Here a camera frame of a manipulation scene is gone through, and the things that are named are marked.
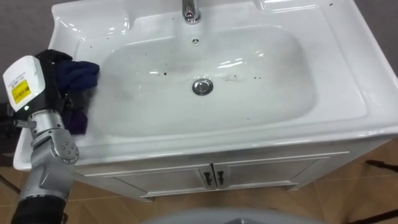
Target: cabinet door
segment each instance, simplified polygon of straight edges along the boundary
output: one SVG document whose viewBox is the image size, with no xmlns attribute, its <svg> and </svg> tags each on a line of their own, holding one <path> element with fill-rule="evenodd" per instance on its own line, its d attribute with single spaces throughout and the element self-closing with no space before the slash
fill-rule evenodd
<svg viewBox="0 0 398 224">
<path fill-rule="evenodd" d="M 209 164 L 143 170 L 112 177 L 145 191 L 144 197 L 216 189 L 214 174 Z"/>
<path fill-rule="evenodd" d="M 214 164 L 219 189 L 293 185 L 293 178 L 330 156 L 264 159 Z"/>
</svg>

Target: yellow label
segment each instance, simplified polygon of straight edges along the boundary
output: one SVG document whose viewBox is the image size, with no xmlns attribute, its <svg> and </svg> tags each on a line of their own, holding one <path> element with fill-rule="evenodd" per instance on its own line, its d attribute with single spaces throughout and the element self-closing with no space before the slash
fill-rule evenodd
<svg viewBox="0 0 398 224">
<path fill-rule="evenodd" d="M 25 97 L 29 96 L 29 94 L 30 88 L 26 80 L 20 82 L 20 84 L 12 89 L 12 97 L 14 97 L 15 103 L 19 103 Z"/>
</svg>

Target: tiled floor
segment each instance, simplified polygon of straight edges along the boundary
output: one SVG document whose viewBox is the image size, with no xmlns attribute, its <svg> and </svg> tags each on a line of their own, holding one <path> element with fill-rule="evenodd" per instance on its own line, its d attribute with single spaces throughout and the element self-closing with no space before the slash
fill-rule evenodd
<svg viewBox="0 0 398 224">
<path fill-rule="evenodd" d="M 398 175 L 367 166 L 367 159 L 396 163 L 398 140 L 341 167 L 300 190 L 282 187 L 230 190 L 159 197 L 138 202 L 76 182 L 66 207 L 69 224 L 140 223 L 151 217 L 197 207 L 273 208 L 326 223 L 346 223 L 398 208 Z M 26 174 L 11 168 L 0 173 L 21 186 Z M 9 223 L 17 195 L 0 185 L 0 224 Z M 386 223 L 398 223 L 398 218 Z"/>
</svg>

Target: vanity cabinet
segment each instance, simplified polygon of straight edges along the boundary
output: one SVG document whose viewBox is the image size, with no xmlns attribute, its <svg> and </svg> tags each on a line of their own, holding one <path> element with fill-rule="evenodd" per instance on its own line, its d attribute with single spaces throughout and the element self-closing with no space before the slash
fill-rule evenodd
<svg viewBox="0 0 398 224">
<path fill-rule="evenodd" d="M 140 170 L 120 175 L 106 175 L 139 189 L 142 197 L 184 194 L 215 190 L 216 183 L 210 164 Z"/>
<path fill-rule="evenodd" d="M 296 190 L 388 139 L 279 146 L 77 167 L 76 180 L 150 202 L 161 195 L 253 187 Z"/>
<path fill-rule="evenodd" d="M 332 157 L 347 153 L 349 152 L 216 162 L 90 176 L 119 182 L 121 187 L 139 191 L 142 198 L 211 190 L 297 185 L 297 177 L 311 175 L 307 171 L 311 173 L 311 170 L 320 169 Z"/>
<path fill-rule="evenodd" d="M 295 177 L 331 156 L 261 159 L 213 164 L 219 189 L 295 185 Z"/>
</svg>

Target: cabinet handle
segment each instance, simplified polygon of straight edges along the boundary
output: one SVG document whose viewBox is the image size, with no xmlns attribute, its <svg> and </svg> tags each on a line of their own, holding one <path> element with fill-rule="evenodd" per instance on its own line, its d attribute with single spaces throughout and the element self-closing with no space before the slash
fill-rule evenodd
<svg viewBox="0 0 398 224">
<path fill-rule="evenodd" d="M 210 179 L 210 172 L 204 172 L 203 174 L 204 174 L 205 177 L 206 177 L 207 185 L 211 186 L 211 181 L 212 181 L 212 180 Z"/>
<path fill-rule="evenodd" d="M 224 171 L 218 171 L 217 174 L 218 174 L 218 180 L 220 182 L 220 185 L 223 185 L 224 184 L 224 177 L 223 177 Z"/>
</svg>

